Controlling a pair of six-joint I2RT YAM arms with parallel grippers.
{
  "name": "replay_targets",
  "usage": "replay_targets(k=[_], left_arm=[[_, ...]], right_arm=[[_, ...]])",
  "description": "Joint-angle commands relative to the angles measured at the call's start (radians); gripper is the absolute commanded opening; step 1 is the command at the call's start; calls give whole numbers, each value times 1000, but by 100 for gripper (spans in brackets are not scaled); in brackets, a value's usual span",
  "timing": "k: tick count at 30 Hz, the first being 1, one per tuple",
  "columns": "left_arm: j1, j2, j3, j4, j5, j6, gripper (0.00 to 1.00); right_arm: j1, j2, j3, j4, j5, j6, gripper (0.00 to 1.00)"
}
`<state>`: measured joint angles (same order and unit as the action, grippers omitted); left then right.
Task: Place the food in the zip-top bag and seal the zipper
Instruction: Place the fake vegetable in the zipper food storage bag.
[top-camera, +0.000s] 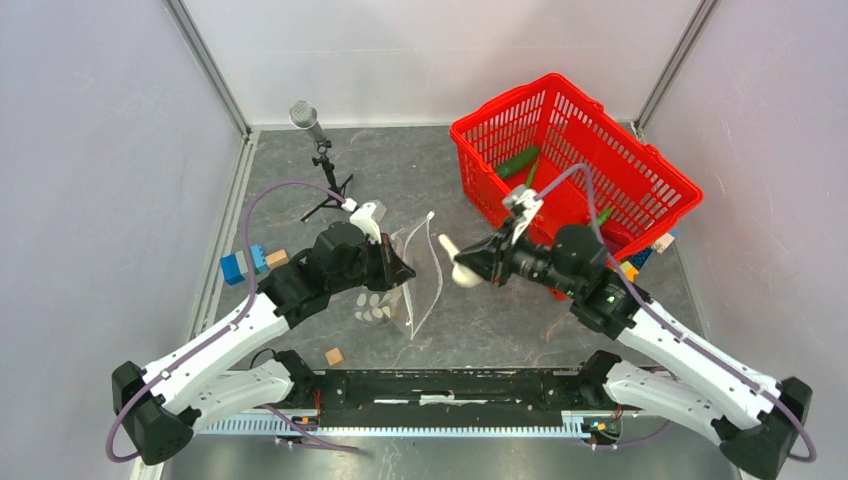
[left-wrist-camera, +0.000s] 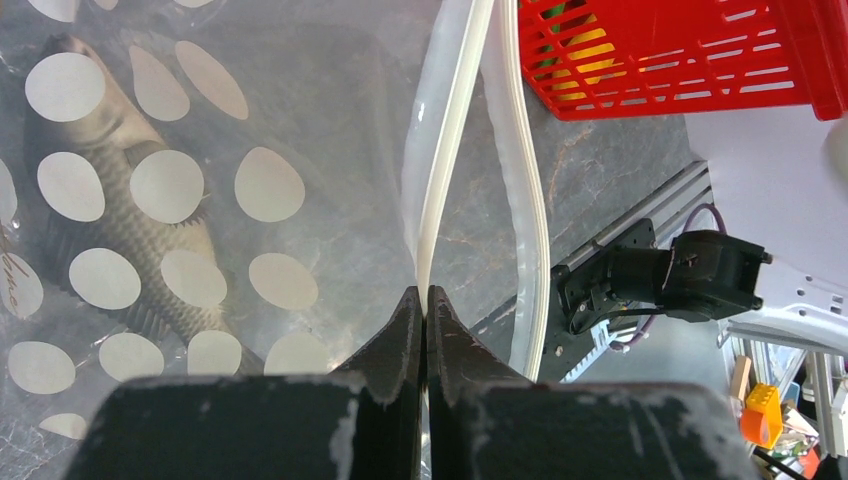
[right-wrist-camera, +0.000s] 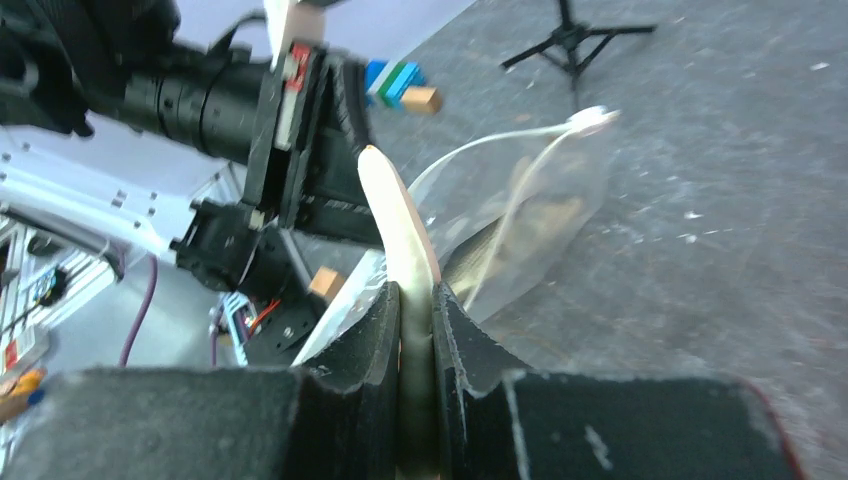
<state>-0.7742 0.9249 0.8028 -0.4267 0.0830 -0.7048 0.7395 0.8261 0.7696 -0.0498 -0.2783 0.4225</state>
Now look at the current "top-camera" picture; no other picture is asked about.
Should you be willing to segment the polka dot zip bag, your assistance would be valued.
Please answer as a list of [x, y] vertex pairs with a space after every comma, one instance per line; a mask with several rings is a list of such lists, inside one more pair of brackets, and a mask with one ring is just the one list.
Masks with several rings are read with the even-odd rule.
[[431, 235], [434, 217], [435, 212], [430, 211], [389, 235], [395, 252], [415, 271], [415, 277], [389, 292], [359, 294], [352, 310], [356, 320], [371, 325], [393, 322], [409, 340], [415, 339], [444, 288], [443, 269]]

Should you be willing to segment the white toy garlic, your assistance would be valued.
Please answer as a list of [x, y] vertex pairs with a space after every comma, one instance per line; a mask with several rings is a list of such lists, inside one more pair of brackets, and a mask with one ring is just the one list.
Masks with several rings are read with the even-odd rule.
[[480, 285], [483, 279], [471, 269], [460, 264], [456, 260], [456, 256], [459, 254], [460, 250], [452, 239], [446, 234], [440, 234], [438, 236], [438, 241], [451, 260], [451, 278], [454, 283], [463, 288], [474, 288]]

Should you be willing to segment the green toy cucumber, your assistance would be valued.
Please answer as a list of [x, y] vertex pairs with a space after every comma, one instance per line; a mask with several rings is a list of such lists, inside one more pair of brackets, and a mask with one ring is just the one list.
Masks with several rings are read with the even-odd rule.
[[531, 146], [517, 153], [509, 160], [504, 161], [494, 168], [495, 174], [501, 179], [507, 179], [519, 173], [522, 169], [531, 165], [538, 157], [540, 149]]

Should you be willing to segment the red plastic basket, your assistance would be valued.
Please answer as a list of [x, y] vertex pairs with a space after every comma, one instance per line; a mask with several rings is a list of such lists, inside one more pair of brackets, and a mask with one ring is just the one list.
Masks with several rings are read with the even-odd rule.
[[[576, 163], [578, 171], [558, 185], [527, 229], [551, 245], [556, 231], [590, 221], [585, 183], [592, 182], [598, 211], [614, 207], [601, 233], [618, 261], [637, 254], [672, 230], [703, 200], [702, 190], [661, 153], [643, 144], [558, 73], [515, 87], [455, 121], [450, 137], [458, 151], [463, 190], [495, 228], [508, 212], [502, 200], [524, 184], [535, 161], [532, 189], [541, 191]], [[537, 159], [516, 175], [499, 178], [494, 168], [528, 147]]]

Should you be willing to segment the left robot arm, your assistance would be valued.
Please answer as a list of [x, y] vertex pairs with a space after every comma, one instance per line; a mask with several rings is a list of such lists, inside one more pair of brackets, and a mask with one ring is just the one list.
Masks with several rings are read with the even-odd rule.
[[389, 292], [415, 276], [387, 234], [373, 236], [346, 221], [331, 224], [213, 327], [144, 367], [126, 361], [113, 370], [116, 420], [107, 435], [108, 458], [156, 465], [203, 427], [241, 410], [281, 401], [306, 405], [313, 379], [279, 360], [240, 376], [239, 386], [216, 379], [250, 351], [325, 310], [333, 295], [358, 287]]

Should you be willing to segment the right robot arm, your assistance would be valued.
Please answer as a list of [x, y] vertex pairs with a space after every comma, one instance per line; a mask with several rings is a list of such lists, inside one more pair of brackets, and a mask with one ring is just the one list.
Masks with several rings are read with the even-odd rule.
[[811, 388], [796, 377], [777, 380], [733, 359], [676, 320], [658, 301], [608, 267], [607, 250], [586, 225], [566, 225], [552, 246], [534, 243], [508, 219], [491, 236], [458, 249], [440, 243], [453, 279], [471, 288], [504, 285], [519, 276], [572, 300], [570, 310], [590, 330], [656, 361], [669, 377], [598, 351], [577, 382], [591, 408], [610, 401], [633, 406], [701, 434], [733, 465], [775, 479], [799, 438]]

